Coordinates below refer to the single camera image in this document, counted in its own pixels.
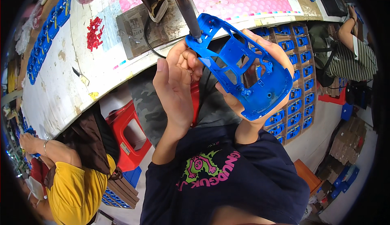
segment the bracelet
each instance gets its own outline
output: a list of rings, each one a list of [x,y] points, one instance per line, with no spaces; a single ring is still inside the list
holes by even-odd
[[[47,143],[48,141],[49,141],[49,140],[45,140],[45,143],[43,144],[43,150],[45,151],[46,157],[48,157],[48,155],[46,154],[46,143]]]

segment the yellow shirt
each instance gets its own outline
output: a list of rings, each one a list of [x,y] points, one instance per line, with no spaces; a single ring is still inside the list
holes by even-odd
[[[110,175],[115,162],[107,154]],[[93,169],[82,169],[58,161],[53,186],[46,188],[51,213],[57,224],[85,225],[98,211],[109,176]]]

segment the blue plastic bin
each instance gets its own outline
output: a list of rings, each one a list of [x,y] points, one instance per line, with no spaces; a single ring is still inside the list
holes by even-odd
[[[128,172],[123,172],[123,177],[135,188],[141,175],[141,168],[138,166],[136,169]]]

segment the cartoon character print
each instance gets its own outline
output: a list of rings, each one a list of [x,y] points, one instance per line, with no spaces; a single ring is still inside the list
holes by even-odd
[[[207,172],[210,176],[217,176],[222,170],[217,167],[212,161],[212,157],[218,151],[211,151],[209,154],[200,153],[187,160],[187,165],[184,170],[184,174],[187,175],[186,182],[190,183],[196,181],[198,173],[202,170]]]

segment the navy t-shirt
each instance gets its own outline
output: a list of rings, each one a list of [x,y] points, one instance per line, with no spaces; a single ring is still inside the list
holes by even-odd
[[[141,225],[209,224],[220,206],[299,223],[310,190],[285,149],[264,130],[255,143],[234,144],[236,128],[193,128],[179,141],[175,159],[149,164]]]

